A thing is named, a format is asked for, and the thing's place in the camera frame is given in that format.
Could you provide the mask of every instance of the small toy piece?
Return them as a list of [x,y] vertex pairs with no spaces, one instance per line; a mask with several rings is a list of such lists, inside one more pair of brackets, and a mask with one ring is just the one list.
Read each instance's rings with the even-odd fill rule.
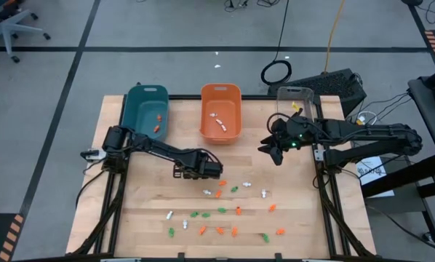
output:
[[172,214],[173,214],[173,211],[169,211],[169,214],[167,214],[166,219],[167,220],[171,219]]
[[216,228],[216,231],[217,231],[219,234],[224,234],[224,229],[222,229],[222,228]]
[[200,228],[200,234],[202,235],[204,233],[204,231],[206,230],[206,226],[202,226]]
[[263,236],[264,242],[269,243],[269,237],[268,237],[268,235],[267,234],[263,234],[262,236]]

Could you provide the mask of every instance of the orange object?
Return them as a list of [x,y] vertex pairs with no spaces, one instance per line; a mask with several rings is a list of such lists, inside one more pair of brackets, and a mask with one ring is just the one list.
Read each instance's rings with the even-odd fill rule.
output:
[[222,228],[216,228],[216,231],[217,231],[219,234],[224,234],[224,229],[222,229]]
[[204,233],[204,231],[206,230],[206,226],[202,226],[200,228],[200,234],[202,235]]
[[[226,131],[216,119],[209,117],[219,112],[219,119]],[[201,89],[201,125],[200,133],[206,143],[232,144],[242,131],[242,94],[235,84],[205,84]]]

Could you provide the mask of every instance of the green object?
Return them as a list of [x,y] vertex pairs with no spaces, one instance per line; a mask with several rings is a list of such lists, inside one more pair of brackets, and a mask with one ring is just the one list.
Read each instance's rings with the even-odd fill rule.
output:
[[269,237],[267,234],[263,234],[264,242],[269,243]]
[[[122,125],[150,138],[164,141],[167,135],[169,95],[160,85],[136,85],[127,94]],[[159,125],[158,132],[154,127]]]

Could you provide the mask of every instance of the wooden table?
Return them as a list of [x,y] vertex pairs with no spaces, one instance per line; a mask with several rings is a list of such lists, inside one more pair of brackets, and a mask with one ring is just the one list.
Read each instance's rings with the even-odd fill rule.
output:
[[[98,119],[93,147],[101,147],[108,127],[118,124],[122,96],[105,96]],[[224,164],[222,179],[184,180],[172,177],[172,163],[144,153],[132,155],[129,164],[127,187],[119,224],[115,250],[116,257],[176,258],[184,252],[187,258],[273,258],[281,253],[283,258],[329,258],[319,192],[312,186],[315,176],[314,160],[310,147],[284,153],[284,162],[277,167],[267,154],[257,150],[260,140],[268,136],[266,119],[276,108],[274,100],[243,100],[243,130],[232,146],[211,146],[199,134],[200,100],[171,100],[169,102],[168,136],[166,143],[178,148],[206,148],[217,155]],[[325,118],[342,119],[338,97],[322,97]],[[84,183],[99,173],[99,165],[92,168]],[[346,169],[354,171],[354,165]],[[73,222],[67,251],[74,251],[89,235],[100,218],[107,175],[96,180],[81,195]],[[340,199],[346,223],[375,253],[370,224],[357,179],[341,173],[337,176]],[[245,188],[242,183],[252,186]],[[231,193],[232,186],[239,186]],[[268,196],[261,198],[261,189]],[[206,196],[202,190],[223,190],[221,198]],[[273,213],[270,205],[277,206]],[[242,215],[235,214],[241,207]],[[217,209],[228,209],[220,214]],[[167,213],[173,210],[169,221]],[[209,218],[191,218],[193,211],[209,212]],[[183,229],[183,219],[188,228]],[[338,228],[332,220],[337,252],[342,253]],[[207,226],[200,236],[199,229]],[[219,235],[215,227],[225,229]],[[231,229],[237,227],[237,237]],[[168,235],[169,227],[175,236]],[[285,235],[276,230],[284,228]],[[107,250],[111,226],[106,227],[103,250]],[[262,233],[269,235],[266,244]]]

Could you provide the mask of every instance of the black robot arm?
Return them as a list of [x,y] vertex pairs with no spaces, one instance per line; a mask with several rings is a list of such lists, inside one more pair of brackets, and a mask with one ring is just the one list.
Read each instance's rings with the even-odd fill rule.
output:
[[[132,136],[132,139],[129,145],[124,146],[128,134]],[[125,170],[124,159],[132,152],[146,152],[174,162],[172,172],[174,178],[219,179],[220,174],[223,172],[223,165],[219,159],[206,149],[175,148],[147,135],[135,133],[126,127],[109,127],[103,143],[103,150],[107,153],[103,168],[111,172]]]

